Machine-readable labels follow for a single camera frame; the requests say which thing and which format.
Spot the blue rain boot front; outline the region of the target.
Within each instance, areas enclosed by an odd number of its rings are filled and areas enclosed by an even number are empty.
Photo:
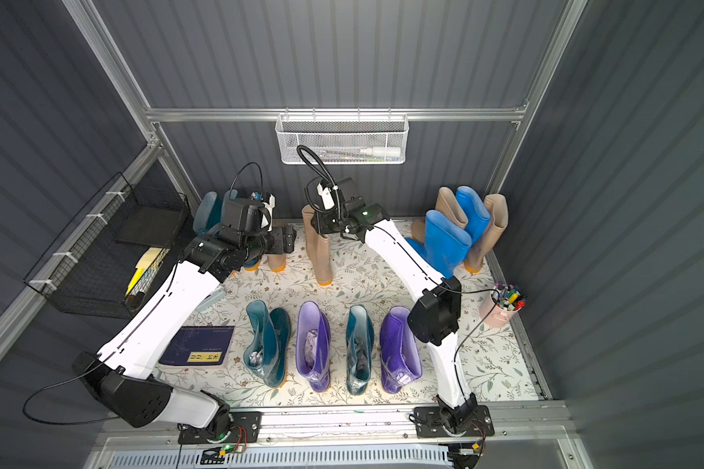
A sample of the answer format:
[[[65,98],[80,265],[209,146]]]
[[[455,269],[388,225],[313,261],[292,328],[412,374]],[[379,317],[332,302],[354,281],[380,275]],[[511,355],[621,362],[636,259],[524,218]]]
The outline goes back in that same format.
[[[453,277],[471,248],[471,235],[436,210],[426,212],[424,242],[408,238],[408,244],[438,271],[442,277]]]

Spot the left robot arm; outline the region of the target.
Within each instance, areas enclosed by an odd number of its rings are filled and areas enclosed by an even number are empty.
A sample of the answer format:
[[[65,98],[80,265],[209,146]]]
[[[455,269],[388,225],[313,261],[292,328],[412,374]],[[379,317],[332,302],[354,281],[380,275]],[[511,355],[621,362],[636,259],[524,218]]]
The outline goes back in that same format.
[[[257,232],[219,225],[181,251],[171,273],[117,336],[72,364],[91,396],[134,428],[165,422],[216,438],[232,426],[229,406],[205,392],[154,378],[154,366],[197,306],[244,264],[295,250],[296,230],[281,223]]]

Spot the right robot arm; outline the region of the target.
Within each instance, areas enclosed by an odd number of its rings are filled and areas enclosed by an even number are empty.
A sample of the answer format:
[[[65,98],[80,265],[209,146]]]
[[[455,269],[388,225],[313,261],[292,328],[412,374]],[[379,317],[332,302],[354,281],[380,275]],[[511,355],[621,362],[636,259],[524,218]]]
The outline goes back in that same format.
[[[399,277],[413,300],[410,308],[392,308],[381,325],[381,384],[395,394],[420,379],[418,344],[426,344],[436,373],[440,421],[449,432],[461,432],[478,408],[460,359],[461,283],[431,267],[379,204],[367,204],[357,195],[351,179],[321,177],[317,191],[323,205],[311,206],[316,232],[338,233],[366,244]]]

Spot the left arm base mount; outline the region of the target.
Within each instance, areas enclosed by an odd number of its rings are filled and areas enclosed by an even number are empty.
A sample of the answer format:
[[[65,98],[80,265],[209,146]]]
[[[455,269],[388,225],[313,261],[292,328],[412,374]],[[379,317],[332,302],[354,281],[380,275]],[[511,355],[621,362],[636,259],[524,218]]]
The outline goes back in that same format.
[[[233,412],[219,410],[205,428],[179,425],[180,445],[236,445],[252,444],[258,439],[262,412]]]

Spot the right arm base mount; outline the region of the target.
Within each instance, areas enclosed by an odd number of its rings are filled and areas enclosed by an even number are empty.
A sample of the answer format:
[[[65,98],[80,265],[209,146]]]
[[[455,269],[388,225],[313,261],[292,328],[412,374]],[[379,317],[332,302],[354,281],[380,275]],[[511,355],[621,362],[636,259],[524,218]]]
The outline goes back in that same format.
[[[420,439],[492,437],[495,435],[487,406],[465,404],[456,410],[445,406],[417,406],[408,415]]]

